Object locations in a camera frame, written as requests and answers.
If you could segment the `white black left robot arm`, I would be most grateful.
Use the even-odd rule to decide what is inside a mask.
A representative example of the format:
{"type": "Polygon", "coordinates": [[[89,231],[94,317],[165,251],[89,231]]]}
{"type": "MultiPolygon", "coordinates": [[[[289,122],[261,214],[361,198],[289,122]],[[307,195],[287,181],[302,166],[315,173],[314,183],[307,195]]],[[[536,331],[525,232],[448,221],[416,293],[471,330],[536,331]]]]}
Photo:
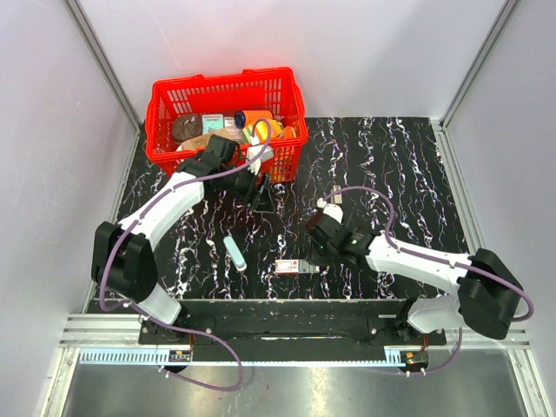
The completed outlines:
{"type": "Polygon", "coordinates": [[[95,232],[91,279],[100,291],[122,297],[158,321],[158,334],[179,343],[189,331],[182,307],[159,283],[154,251],[189,210],[216,191],[225,190],[252,209],[264,203],[268,175],[260,172],[273,157],[268,142],[242,153],[237,142],[212,135],[206,149],[183,160],[166,185],[135,213],[117,223],[103,222],[95,232]]]}

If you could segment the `grey metal stapler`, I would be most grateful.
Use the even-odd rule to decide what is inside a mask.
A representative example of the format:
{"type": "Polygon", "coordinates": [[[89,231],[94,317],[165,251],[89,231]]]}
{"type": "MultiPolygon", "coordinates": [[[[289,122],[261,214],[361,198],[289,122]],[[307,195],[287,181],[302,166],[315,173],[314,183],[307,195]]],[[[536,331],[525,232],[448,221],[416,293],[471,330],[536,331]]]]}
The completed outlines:
{"type": "Polygon", "coordinates": [[[331,197],[331,202],[336,205],[342,205],[341,186],[334,185],[332,191],[334,195],[331,197]]]}

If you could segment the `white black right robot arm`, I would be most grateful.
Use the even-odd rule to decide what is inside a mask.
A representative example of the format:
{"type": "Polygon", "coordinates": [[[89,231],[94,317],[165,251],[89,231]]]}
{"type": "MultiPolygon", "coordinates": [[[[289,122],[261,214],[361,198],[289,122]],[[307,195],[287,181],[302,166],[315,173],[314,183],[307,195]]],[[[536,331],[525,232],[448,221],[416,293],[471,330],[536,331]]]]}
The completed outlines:
{"type": "Polygon", "coordinates": [[[523,287],[492,251],[474,255],[440,252],[397,241],[368,228],[349,230],[340,215],[321,210],[306,225],[313,258],[401,275],[443,291],[436,298],[416,299],[394,324],[396,336],[414,344],[435,330],[471,328],[493,340],[506,338],[523,287]]]}

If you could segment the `light blue stapler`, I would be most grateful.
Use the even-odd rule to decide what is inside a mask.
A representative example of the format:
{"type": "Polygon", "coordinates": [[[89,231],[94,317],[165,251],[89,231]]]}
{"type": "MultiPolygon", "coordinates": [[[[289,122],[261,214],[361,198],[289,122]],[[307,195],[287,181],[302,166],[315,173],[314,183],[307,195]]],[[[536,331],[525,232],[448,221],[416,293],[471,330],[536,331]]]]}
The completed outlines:
{"type": "Polygon", "coordinates": [[[223,238],[223,243],[231,261],[235,265],[235,268],[239,272],[244,271],[247,268],[247,263],[234,238],[231,235],[228,235],[223,238]]]}

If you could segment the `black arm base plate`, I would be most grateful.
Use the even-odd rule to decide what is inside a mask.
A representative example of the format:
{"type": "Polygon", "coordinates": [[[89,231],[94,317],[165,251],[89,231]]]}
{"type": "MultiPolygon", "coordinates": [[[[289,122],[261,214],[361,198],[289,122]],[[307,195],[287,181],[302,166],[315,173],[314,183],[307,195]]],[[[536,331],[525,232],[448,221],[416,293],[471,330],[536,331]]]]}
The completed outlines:
{"type": "Polygon", "coordinates": [[[225,341],[331,340],[375,346],[447,344],[443,331],[423,335],[401,324],[404,300],[184,300],[178,325],[225,341]]]}

